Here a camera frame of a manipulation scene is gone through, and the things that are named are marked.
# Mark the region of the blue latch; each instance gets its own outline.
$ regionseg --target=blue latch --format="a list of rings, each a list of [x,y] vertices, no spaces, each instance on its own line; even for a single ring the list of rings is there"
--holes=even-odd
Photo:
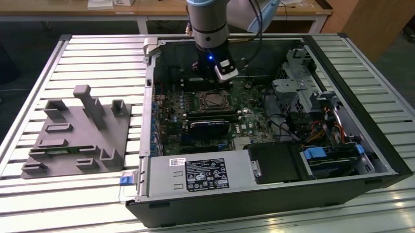
[[[327,157],[326,151],[323,147],[311,147],[307,150],[305,150],[306,159],[314,159],[314,158],[325,158]]]
[[[365,154],[365,149],[363,149],[361,144],[357,145],[357,150],[358,150],[359,154]]]
[[[119,186],[130,186],[135,184],[135,173],[126,172],[119,178]]]

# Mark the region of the power supply label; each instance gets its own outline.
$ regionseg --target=power supply label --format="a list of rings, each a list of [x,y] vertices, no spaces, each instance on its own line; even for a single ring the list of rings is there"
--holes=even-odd
[[[186,188],[190,192],[230,187],[224,159],[186,162]]]

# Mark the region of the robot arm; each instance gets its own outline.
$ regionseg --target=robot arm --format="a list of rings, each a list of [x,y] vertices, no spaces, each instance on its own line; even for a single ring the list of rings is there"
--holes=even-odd
[[[187,0],[188,16],[199,50],[198,69],[204,74],[215,71],[219,82],[238,75],[228,50],[228,24],[256,33],[268,27],[280,0]]]

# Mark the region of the cardboard box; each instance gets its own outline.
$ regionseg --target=cardboard box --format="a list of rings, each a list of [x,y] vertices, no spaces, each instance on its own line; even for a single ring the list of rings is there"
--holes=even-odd
[[[115,5],[119,6],[131,6],[135,0],[115,0]]]
[[[88,10],[114,9],[112,0],[88,0]]]

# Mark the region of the table leg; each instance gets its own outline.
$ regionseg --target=table leg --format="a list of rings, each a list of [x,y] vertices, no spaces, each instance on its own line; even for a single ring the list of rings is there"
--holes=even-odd
[[[148,34],[147,17],[138,17],[136,21],[138,21],[138,26],[139,26],[139,33]]]
[[[313,22],[309,33],[313,33],[313,34],[321,33],[326,20],[327,20],[327,16],[318,16],[317,20]]]

